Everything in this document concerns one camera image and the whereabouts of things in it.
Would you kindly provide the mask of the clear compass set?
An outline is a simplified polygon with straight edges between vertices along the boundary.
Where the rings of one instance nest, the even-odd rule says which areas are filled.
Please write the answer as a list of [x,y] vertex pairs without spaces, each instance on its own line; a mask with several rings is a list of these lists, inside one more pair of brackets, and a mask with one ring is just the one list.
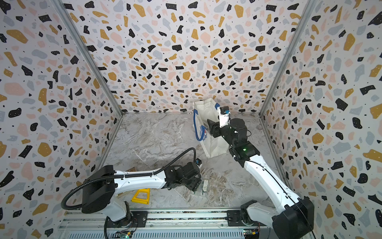
[[209,188],[209,180],[204,179],[201,183],[201,194],[205,195],[208,192],[208,188]]

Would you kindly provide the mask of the white canvas bag blue handles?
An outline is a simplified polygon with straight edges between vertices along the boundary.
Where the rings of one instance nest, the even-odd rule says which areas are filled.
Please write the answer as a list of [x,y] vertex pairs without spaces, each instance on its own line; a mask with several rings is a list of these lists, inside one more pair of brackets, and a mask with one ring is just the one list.
[[193,126],[197,141],[201,144],[207,158],[217,157],[228,152],[229,145],[221,136],[214,137],[211,125],[217,125],[217,132],[220,130],[220,104],[214,99],[208,98],[194,102]]

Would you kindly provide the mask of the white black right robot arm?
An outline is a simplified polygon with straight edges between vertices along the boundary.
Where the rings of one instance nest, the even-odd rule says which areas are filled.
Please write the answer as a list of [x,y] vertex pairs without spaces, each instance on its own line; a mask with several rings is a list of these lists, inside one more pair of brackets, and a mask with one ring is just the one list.
[[234,118],[221,124],[209,119],[208,126],[213,137],[221,137],[228,143],[233,159],[256,179],[273,202],[273,207],[267,207],[256,200],[249,201],[241,205],[239,215],[231,216],[230,221],[247,226],[263,224],[280,239],[302,239],[312,234],[314,204],[308,197],[295,194],[268,166],[248,140],[245,122]]

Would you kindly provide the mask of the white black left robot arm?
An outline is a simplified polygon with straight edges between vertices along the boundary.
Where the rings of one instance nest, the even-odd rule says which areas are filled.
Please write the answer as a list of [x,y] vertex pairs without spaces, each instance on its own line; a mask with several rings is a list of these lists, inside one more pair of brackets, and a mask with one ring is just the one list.
[[102,213],[107,225],[130,226],[135,223],[133,214],[128,202],[118,199],[118,194],[140,189],[171,190],[180,186],[195,192],[201,182],[200,169],[194,162],[141,172],[118,171],[107,165],[71,190],[63,198],[61,207],[81,209],[84,214]]

